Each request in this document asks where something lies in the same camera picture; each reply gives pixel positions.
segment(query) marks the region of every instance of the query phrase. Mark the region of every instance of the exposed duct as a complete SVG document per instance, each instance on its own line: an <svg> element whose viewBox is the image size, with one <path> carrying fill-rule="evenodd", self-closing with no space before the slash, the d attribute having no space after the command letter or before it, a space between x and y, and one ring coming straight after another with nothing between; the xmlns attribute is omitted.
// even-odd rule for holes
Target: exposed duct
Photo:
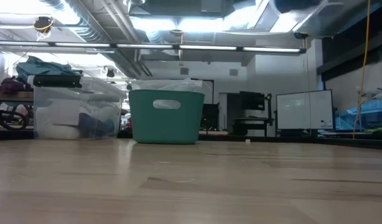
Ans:
<svg viewBox="0 0 382 224"><path fill-rule="evenodd" d="M132 42L132 43L139 43L138 36L136 35L136 32L134 30L134 27L130 21L129 16L127 15L127 12L123 12L121 8L117 5L116 1L114 0L102 0L101 3L103 3L104 8L107 10L108 14L111 16L111 18L115 21L116 25L120 28L122 33L126 36L126 38ZM115 13L112 11L110 6L113 7L117 15L120 19L118 19L115 15ZM137 68L142 71L146 76L151 77L152 73L149 71L149 69L144 65L144 62L140 60L140 51L139 50L131 50L133 52L134 61L136 62Z"/></svg>
<svg viewBox="0 0 382 224"><path fill-rule="evenodd" d="M65 11L69 14L74 14L80 18L77 25L87 26L87 28L74 29L81 39L88 43L109 43L112 42L111 37L104 31L104 29L97 23L94 17L90 14L87 8L78 0L39 0L46 3L48 6L53 7L56 11ZM139 78L141 71L135 66L132 59L127 58L122 52L116 51L114 54L105 55L114 61L118 68L126 74L129 78Z"/></svg>
<svg viewBox="0 0 382 224"><path fill-rule="evenodd" d="M161 35L161 32L159 30L155 31L146 31L146 35L148 40L153 44L163 44L164 39Z"/></svg>

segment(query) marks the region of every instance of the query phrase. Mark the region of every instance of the whiteboard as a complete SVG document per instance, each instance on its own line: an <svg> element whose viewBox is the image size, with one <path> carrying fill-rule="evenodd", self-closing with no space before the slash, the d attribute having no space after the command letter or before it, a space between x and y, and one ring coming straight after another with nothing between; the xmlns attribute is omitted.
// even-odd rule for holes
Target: whiteboard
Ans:
<svg viewBox="0 0 382 224"><path fill-rule="evenodd" d="M277 95L278 129L333 129L332 91Z"/></svg>

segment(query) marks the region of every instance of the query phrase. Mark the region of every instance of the green object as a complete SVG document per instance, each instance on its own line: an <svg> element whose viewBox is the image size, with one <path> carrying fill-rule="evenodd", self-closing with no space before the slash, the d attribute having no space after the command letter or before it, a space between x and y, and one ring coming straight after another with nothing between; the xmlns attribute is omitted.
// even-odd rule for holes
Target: green object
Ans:
<svg viewBox="0 0 382 224"><path fill-rule="evenodd" d="M189 91L130 91L133 139L138 143L195 144L204 98L202 93ZM178 109L160 109L173 101L180 103Z"/></svg>
<svg viewBox="0 0 382 224"><path fill-rule="evenodd" d="M382 128L366 129L364 130L364 132L371 133L371 134L382 134Z"/></svg>

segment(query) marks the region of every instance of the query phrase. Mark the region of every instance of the ceiling light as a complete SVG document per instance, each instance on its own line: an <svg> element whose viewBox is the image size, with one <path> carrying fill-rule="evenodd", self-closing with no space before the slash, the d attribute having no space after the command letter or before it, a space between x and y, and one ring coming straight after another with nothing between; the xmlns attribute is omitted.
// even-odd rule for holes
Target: ceiling light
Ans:
<svg viewBox="0 0 382 224"><path fill-rule="evenodd" d="M55 43L57 47L110 47L109 44Z"/></svg>
<svg viewBox="0 0 382 224"><path fill-rule="evenodd" d="M118 44L117 47L132 49L173 49L173 45L164 44Z"/></svg>
<svg viewBox="0 0 382 224"><path fill-rule="evenodd" d="M187 49L187 50L236 50L236 47L203 46L203 45L180 45L180 49Z"/></svg>
<svg viewBox="0 0 382 224"><path fill-rule="evenodd" d="M275 52L275 53L301 53L301 49L284 49L275 47L244 47L243 51L249 52Z"/></svg>
<svg viewBox="0 0 382 224"><path fill-rule="evenodd" d="M49 46L46 42L22 42L22 41L5 41L0 40L0 45L12 45L12 46Z"/></svg>
<svg viewBox="0 0 382 224"><path fill-rule="evenodd" d="M146 32L176 29L176 25L171 19L143 19L138 17L130 17L130 19L135 29Z"/></svg>
<svg viewBox="0 0 382 224"><path fill-rule="evenodd" d="M178 29L184 32L219 32L222 31L223 19L183 19Z"/></svg>
<svg viewBox="0 0 382 224"><path fill-rule="evenodd" d="M115 54L114 50L86 50L88 54Z"/></svg>
<svg viewBox="0 0 382 224"><path fill-rule="evenodd" d="M297 23L296 15L293 13L281 14L270 32L289 32L297 25Z"/></svg>

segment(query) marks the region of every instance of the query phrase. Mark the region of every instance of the light wood tabletop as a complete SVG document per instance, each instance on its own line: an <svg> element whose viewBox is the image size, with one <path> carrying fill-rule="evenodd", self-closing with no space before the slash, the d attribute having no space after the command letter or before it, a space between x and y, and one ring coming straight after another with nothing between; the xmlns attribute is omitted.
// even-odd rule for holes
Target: light wood tabletop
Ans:
<svg viewBox="0 0 382 224"><path fill-rule="evenodd" d="M382 223L382 151L0 141L3 223Z"/></svg>

